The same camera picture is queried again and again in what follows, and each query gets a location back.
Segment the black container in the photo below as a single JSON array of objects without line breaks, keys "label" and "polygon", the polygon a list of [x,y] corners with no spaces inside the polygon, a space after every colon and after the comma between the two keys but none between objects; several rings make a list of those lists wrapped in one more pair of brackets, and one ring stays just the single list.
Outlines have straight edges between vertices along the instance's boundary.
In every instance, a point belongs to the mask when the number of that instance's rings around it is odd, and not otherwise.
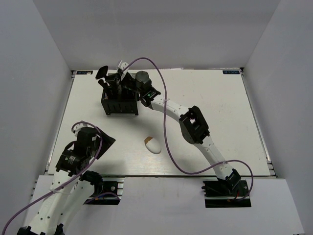
[{"label": "black container", "polygon": [[101,104],[107,115],[110,114],[135,114],[138,115],[137,108],[138,94],[128,89],[123,89],[121,97],[118,98],[117,90],[112,89],[107,83],[101,97]]}]

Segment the white wall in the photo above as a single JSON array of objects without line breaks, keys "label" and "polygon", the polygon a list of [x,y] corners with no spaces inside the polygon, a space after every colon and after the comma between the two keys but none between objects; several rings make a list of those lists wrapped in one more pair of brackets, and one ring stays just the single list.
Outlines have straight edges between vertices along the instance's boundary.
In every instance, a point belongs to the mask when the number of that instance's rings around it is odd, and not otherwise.
[{"label": "white wall", "polygon": [[278,176],[313,235],[313,1],[281,0],[245,68]]},{"label": "white wall", "polygon": [[[70,70],[31,0],[0,4],[0,228],[43,174]],[[16,234],[23,215],[6,234]]]},{"label": "white wall", "polygon": [[[246,65],[279,0],[34,0],[72,70]],[[151,68],[147,62],[134,68]]]}]

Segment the purple cable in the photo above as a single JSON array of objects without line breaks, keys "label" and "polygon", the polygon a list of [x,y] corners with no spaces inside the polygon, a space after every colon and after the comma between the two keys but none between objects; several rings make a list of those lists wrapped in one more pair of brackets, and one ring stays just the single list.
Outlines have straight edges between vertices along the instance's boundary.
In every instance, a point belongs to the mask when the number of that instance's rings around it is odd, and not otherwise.
[{"label": "purple cable", "polygon": [[[73,131],[73,128],[74,128],[76,125],[78,125],[78,124],[87,124],[87,125],[89,125],[89,126],[92,126],[94,129],[96,129],[96,130],[99,132],[99,134],[100,134],[100,136],[101,136],[101,131],[99,130],[99,128],[96,127],[95,125],[89,123],[89,122],[86,122],[86,121],[79,121],[79,122],[75,123],[75,124],[72,126],[71,130]],[[73,182],[74,180],[76,180],[78,177],[80,177],[80,176],[94,163],[94,161],[97,159],[97,157],[98,157],[98,155],[99,155],[99,153],[100,153],[101,147],[102,147],[102,136],[101,136],[101,139],[100,139],[100,146],[99,146],[99,148],[98,148],[98,151],[97,151],[96,155],[93,157],[92,161],[91,161],[81,172],[79,172],[76,176],[74,176],[73,178],[71,178],[69,181],[67,181],[67,182],[65,182],[65,183],[63,183],[63,184],[61,184],[60,186],[58,186],[57,188],[55,188],[55,190],[56,190],[56,191],[60,190],[62,187],[65,187],[66,185],[70,184],[71,182]],[[44,196],[42,196],[42,197],[36,199],[36,200],[33,201],[32,203],[29,203],[27,206],[25,206],[24,208],[22,208],[22,209],[20,209],[18,212],[16,212],[16,213],[8,220],[8,222],[5,224],[5,226],[4,226],[3,230],[2,230],[1,235],[5,235],[5,231],[6,231],[6,229],[8,228],[9,224],[10,224],[20,213],[22,213],[24,210],[30,208],[32,205],[36,204],[37,202],[39,202],[39,201],[41,201],[41,200],[43,200],[43,199],[45,199],[45,198],[51,196],[52,194],[54,194],[54,192],[50,191],[50,192],[48,192],[47,194],[45,194]]]},{"label": "purple cable", "polygon": [[85,202],[84,204],[88,204],[89,202],[93,201],[94,199],[98,198],[98,197],[103,197],[105,195],[113,195],[114,197],[116,197],[119,201],[121,200],[115,193],[112,192],[104,192],[99,194],[98,196],[93,197],[92,199],[88,200],[87,202]]},{"label": "purple cable", "polygon": [[175,162],[175,160],[174,160],[174,158],[173,158],[173,156],[172,156],[172,153],[171,153],[171,151],[170,151],[170,148],[169,148],[169,146],[168,146],[168,141],[167,141],[167,134],[166,134],[166,103],[167,103],[167,90],[166,90],[166,85],[165,85],[164,78],[163,78],[163,76],[162,76],[162,74],[161,74],[159,68],[156,66],[156,64],[155,64],[151,59],[149,59],[149,58],[147,58],[147,57],[139,57],[139,58],[137,58],[137,59],[131,61],[131,62],[125,67],[125,69],[122,70],[122,72],[124,72],[126,69],[128,69],[133,63],[135,63],[135,62],[138,61],[138,60],[148,60],[148,61],[150,61],[151,64],[153,64],[153,66],[155,67],[155,69],[157,70],[158,74],[160,75],[160,77],[161,77],[161,79],[162,79],[162,83],[163,83],[163,86],[164,86],[164,118],[163,118],[164,140],[165,140],[165,145],[166,145],[166,149],[167,149],[168,155],[170,156],[170,158],[171,158],[173,164],[176,166],[176,168],[177,168],[180,172],[182,172],[182,173],[184,173],[184,174],[186,174],[186,175],[197,175],[197,174],[203,173],[203,172],[205,172],[205,171],[207,171],[207,170],[209,170],[209,169],[212,169],[212,168],[214,168],[214,167],[216,167],[216,166],[218,166],[218,165],[220,165],[220,164],[230,163],[230,162],[242,163],[242,164],[244,164],[244,165],[249,169],[249,171],[250,171],[250,174],[251,174],[251,186],[250,186],[250,189],[249,189],[248,193],[247,193],[244,197],[242,197],[242,198],[240,198],[240,199],[236,199],[236,201],[241,201],[241,200],[244,200],[246,197],[248,197],[249,194],[250,194],[250,192],[252,191],[252,187],[253,187],[253,173],[252,173],[252,170],[251,170],[251,168],[249,167],[249,165],[246,164],[246,163],[243,162],[243,161],[240,161],[240,160],[228,160],[228,161],[224,161],[224,162],[219,162],[219,163],[215,163],[215,164],[209,166],[209,167],[206,168],[206,169],[203,169],[203,170],[200,170],[200,171],[197,171],[197,172],[187,172],[187,171],[181,169],[180,166]]}]

